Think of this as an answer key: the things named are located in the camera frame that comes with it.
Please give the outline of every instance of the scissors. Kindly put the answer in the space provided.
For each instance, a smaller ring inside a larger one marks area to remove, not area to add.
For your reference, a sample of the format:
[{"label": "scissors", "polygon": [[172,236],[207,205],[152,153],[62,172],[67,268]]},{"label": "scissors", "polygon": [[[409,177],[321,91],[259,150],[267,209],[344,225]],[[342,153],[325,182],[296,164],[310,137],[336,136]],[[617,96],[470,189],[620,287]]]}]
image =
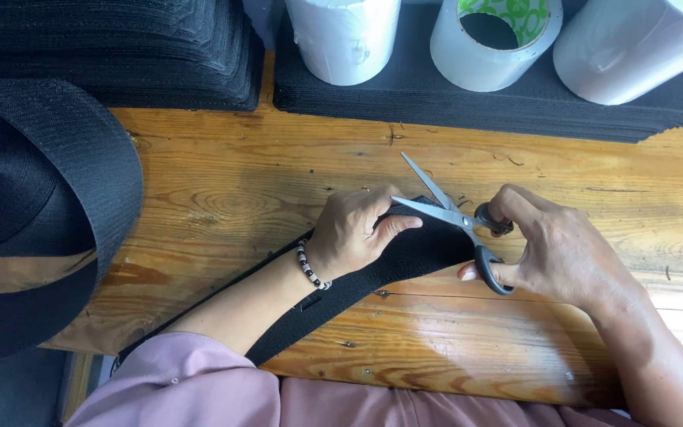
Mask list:
[{"label": "scissors", "polygon": [[395,196],[392,196],[392,199],[396,200],[400,204],[403,204],[404,206],[408,206],[409,208],[429,215],[430,217],[441,219],[446,223],[460,227],[460,229],[462,229],[474,243],[474,258],[476,260],[476,269],[479,272],[479,276],[484,282],[487,283],[487,286],[491,290],[499,295],[511,294],[514,288],[512,286],[502,286],[497,283],[497,280],[495,280],[494,276],[492,275],[492,271],[489,269],[490,262],[505,264],[505,261],[497,255],[494,255],[488,247],[484,246],[479,237],[474,233],[474,227],[479,226],[489,228],[498,234],[505,235],[513,231],[513,222],[505,225],[492,219],[492,217],[489,215],[489,202],[480,204],[478,208],[476,208],[476,212],[474,213],[473,217],[463,215],[460,212],[460,209],[458,209],[458,207],[452,203],[452,200],[450,200],[447,195],[445,195],[440,188],[437,187],[436,184],[434,184],[425,173],[423,173],[421,168],[416,166],[409,157],[404,155],[404,153],[400,154],[408,162],[410,167],[413,168],[415,173],[418,174],[423,181],[423,184],[426,184],[426,187],[431,190],[431,192],[434,194],[434,197],[441,203],[442,208],[429,204],[418,203],[416,201],[404,198],[398,198]]}]

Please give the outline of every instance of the white roll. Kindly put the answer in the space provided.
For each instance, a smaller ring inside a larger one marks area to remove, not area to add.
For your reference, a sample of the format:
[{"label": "white roll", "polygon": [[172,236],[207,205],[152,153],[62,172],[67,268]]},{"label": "white roll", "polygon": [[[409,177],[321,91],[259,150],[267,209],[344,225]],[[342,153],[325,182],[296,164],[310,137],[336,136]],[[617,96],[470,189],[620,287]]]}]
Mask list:
[{"label": "white roll", "polygon": [[[487,13],[505,21],[518,40],[513,50],[492,49],[466,33],[460,18]],[[431,58],[453,84],[476,92],[510,86],[555,41],[563,23],[560,0],[444,0],[431,33]]]},{"label": "white roll", "polygon": [[338,86],[363,83],[389,62],[401,0],[286,0],[309,71]]},{"label": "white roll", "polygon": [[683,0],[590,0],[553,50],[573,93],[629,102],[683,72]]}]

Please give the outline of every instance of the wooden table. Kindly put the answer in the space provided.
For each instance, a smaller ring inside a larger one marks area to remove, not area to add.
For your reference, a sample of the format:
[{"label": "wooden table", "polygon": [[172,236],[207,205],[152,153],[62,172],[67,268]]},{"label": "wooden table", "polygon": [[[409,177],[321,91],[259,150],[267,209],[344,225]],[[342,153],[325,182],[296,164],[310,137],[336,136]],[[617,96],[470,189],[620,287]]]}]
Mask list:
[{"label": "wooden table", "polygon": [[[400,151],[465,201],[466,212],[505,182],[586,210],[683,343],[683,129],[629,145],[330,119],[277,111],[272,87],[269,53],[254,113],[112,110],[143,166],[141,217],[90,305],[47,346],[117,353],[311,228],[334,191],[393,182],[408,197],[426,194]],[[509,261],[525,244],[519,232],[482,237]],[[27,260],[21,286],[56,268],[45,262]],[[481,283],[459,282],[455,270],[384,287],[263,368],[622,404],[616,371],[587,316],[523,291],[499,297]]]}]

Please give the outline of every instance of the person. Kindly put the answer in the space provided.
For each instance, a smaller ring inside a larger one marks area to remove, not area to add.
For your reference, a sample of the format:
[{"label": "person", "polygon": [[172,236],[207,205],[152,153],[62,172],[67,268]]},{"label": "person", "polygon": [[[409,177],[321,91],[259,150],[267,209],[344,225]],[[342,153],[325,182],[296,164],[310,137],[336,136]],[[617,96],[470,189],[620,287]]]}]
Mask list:
[{"label": "person", "polygon": [[[359,270],[400,232],[422,225],[420,218],[392,215],[374,226],[392,195],[400,193],[389,186],[328,198],[305,248],[317,277],[332,280]],[[591,317],[615,361],[631,419],[609,410],[360,384],[279,383],[243,355],[316,289],[290,251],[139,346],[68,425],[683,427],[683,346],[586,215],[516,185],[503,186],[489,212],[515,222],[527,240],[517,264],[492,265],[497,281],[572,304]],[[458,275],[471,280],[477,272],[468,264]]]}]

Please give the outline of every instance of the hand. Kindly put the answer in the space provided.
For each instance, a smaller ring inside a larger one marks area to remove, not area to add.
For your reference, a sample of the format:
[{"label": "hand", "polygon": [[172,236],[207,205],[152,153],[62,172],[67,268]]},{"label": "hand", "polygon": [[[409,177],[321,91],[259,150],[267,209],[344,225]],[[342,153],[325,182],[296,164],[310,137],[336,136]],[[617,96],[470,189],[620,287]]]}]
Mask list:
[{"label": "hand", "polygon": [[[607,316],[646,298],[644,287],[580,210],[507,184],[489,202],[489,214],[515,222],[527,240],[516,265],[490,265],[499,284],[572,304],[590,316]],[[475,279],[476,267],[466,265],[458,276]]]},{"label": "hand", "polygon": [[318,278],[328,282],[367,266],[400,232],[423,225],[418,217],[391,215],[374,228],[392,206],[392,196],[402,193],[389,185],[370,192],[341,191],[328,198],[305,251]]}]

